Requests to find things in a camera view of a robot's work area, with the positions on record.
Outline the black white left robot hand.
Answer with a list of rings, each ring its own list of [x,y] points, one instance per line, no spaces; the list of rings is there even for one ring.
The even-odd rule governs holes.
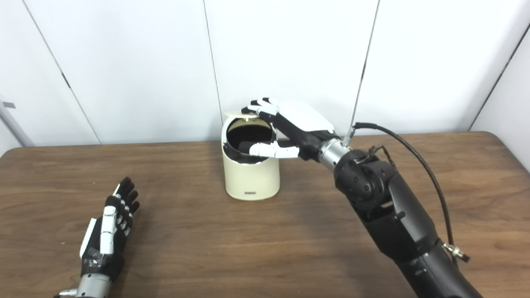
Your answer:
[[[125,245],[140,207],[137,197],[132,179],[125,177],[106,198],[102,216],[90,220],[80,249],[81,276],[101,274],[115,281],[120,275]]]

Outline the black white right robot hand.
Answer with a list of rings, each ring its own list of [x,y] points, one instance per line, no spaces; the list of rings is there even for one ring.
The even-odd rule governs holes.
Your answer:
[[[305,102],[280,102],[265,97],[251,101],[241,113],[257,115],[288,138],[285,142],[243,141],[238,146],[238,150],[243,154],[276,159],[301,158],[319,162],[322,145],[339,138],[333,124]]]

